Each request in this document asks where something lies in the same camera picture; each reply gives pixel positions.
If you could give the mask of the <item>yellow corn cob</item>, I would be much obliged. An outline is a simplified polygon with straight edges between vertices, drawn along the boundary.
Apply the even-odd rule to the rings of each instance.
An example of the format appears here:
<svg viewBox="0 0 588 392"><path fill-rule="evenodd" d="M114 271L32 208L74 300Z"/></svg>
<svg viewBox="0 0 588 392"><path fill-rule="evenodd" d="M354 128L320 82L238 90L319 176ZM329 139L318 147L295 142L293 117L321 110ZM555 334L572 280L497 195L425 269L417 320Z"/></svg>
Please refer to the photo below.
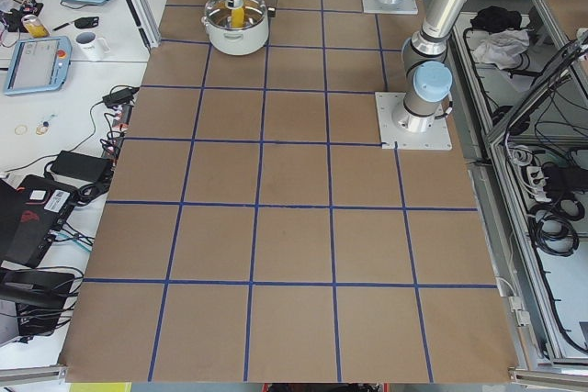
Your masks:
<svg viewBox="0 0 588 392"><path fill-rule="evenodd" d="M245 23L245 9L236 7L231 10L231 27L233 29L242 28Z"/></svg>

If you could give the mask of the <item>glass pot lid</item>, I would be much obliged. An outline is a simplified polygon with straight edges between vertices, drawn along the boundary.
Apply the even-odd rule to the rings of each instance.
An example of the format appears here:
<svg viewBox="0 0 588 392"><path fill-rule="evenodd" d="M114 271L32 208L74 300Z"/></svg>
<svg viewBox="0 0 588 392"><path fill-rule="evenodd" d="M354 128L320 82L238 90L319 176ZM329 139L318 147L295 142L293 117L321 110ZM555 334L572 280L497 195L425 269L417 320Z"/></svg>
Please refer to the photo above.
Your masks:
<svg viewBox="0 0 588 392"><path fill-rule="evenodd" d="M216 28L242 30L260 25L267 16L264 0L241 0L241 6L245 9L245 23L242 28L231 27L231 10L236 7L227 7L226 0L209 0L206 3L206 21Z"/></svg>

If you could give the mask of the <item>pale green steel pot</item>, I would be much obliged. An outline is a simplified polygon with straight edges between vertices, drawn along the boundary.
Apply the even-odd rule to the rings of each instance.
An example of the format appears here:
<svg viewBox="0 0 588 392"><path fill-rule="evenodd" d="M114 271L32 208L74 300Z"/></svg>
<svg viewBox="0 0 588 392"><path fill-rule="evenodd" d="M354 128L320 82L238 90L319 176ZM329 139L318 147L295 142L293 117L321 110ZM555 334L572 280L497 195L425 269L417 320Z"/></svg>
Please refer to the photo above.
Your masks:
<svg viewBox="0 0 588 392"><path fill-rule="evenodd" d="M269 36L268 15L260 25L242 30L216 28L204 16L201 22L209 36L210 43L219 51L235 56L248 55L261 49Z"/></svg>

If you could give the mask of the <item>white mug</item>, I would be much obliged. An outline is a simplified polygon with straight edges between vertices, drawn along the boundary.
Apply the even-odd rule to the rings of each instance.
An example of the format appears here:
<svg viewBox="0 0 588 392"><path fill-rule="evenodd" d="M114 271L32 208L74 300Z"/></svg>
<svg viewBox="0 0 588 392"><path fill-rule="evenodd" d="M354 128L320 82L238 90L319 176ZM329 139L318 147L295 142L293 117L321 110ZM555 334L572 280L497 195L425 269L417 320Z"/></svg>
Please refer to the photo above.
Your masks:
<svg viewBox="0 0 588 392"><path fill-rule="evenodd" d="M100 62L110 53L110 47L105 38L96 33L86 31L79 33L75 42L85 57L91 62Z"/></svg>

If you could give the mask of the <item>black power adapter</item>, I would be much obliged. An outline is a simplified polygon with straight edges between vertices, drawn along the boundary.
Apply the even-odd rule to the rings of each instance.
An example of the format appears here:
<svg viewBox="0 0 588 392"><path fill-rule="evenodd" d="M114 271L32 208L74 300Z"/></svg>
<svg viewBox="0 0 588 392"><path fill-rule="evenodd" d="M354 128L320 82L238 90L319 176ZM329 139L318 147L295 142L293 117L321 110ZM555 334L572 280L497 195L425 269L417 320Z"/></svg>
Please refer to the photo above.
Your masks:
<svg viewBox="0 0 588 392"><path fill-rule="evenodd" d="M103 104L108 108L129 104L139 92L139 87L125 86L114 89L102 97Z"/></svg>

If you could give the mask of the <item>blue teach pendant near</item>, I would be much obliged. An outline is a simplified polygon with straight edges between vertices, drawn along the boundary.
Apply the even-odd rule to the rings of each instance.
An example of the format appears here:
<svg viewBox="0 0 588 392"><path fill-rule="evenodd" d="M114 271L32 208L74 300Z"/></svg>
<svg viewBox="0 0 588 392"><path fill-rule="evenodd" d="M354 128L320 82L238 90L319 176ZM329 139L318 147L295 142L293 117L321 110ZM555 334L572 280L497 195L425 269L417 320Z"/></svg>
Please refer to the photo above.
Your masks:
<svg viewBox="0 0 588 392"><path fill-rule="evenodd" d="M59 90L66 80L72 43L65 36L20 39L4 84L5 95Z"/></svg>

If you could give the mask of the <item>black cloth bundle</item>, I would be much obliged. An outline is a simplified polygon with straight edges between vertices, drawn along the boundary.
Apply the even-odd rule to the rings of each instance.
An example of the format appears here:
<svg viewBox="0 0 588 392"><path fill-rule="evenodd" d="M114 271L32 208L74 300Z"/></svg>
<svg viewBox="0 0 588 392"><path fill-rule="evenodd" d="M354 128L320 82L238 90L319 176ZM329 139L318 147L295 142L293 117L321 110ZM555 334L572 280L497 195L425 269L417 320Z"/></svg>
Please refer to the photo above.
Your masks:
<svg viewBox="0 0 588 392"><path fill-rule="evenodd" d="M520 29L522 16L518 11L510 11L499 6L488 6L480 10L470 21L475 29L489 33L499 33L507 29Z"/></svg>

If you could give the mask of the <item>black power brick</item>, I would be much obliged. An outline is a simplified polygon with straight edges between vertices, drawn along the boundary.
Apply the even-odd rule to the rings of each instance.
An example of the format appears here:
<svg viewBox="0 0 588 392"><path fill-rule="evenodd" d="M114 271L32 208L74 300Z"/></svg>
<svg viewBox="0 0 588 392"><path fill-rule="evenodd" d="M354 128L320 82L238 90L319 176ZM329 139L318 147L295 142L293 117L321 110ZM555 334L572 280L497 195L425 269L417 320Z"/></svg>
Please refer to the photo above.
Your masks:
<svg viewBox="0 0 588 392"><path fill-rule="evenodd" d="M109 183L113 162L73 151L61 151L49 167L50 174L58 174L88 183Z"/></svg>

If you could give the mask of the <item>white cloth bundle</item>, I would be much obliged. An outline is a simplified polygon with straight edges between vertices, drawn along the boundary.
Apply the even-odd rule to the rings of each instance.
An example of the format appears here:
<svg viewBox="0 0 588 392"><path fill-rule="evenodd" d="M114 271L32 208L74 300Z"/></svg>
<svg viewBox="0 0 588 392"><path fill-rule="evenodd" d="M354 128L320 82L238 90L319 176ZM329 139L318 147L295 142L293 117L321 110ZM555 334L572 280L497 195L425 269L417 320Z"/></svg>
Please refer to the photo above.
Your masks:
<svg viewBox="0 0 588 392"><path fill-rule="evenodd" d="M529 47L526 30L505 30L493 33L481 40L472 52L476 63L493 64L499 69L515 68L522 61L522 54Z"/></svg>

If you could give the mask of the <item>black laptop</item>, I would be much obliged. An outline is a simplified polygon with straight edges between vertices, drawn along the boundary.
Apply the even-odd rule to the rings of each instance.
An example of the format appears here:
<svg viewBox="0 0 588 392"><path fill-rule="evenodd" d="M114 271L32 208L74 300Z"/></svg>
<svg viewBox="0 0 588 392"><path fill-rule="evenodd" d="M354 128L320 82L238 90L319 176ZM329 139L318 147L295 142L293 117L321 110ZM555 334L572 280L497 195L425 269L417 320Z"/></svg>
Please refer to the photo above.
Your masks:
<svg viewBox="0 0 588 392"><path fill-rule="evenodd" d="M34 268L77 202L77 188L27 175L16 188L1 183L1 259Z"/></svg>

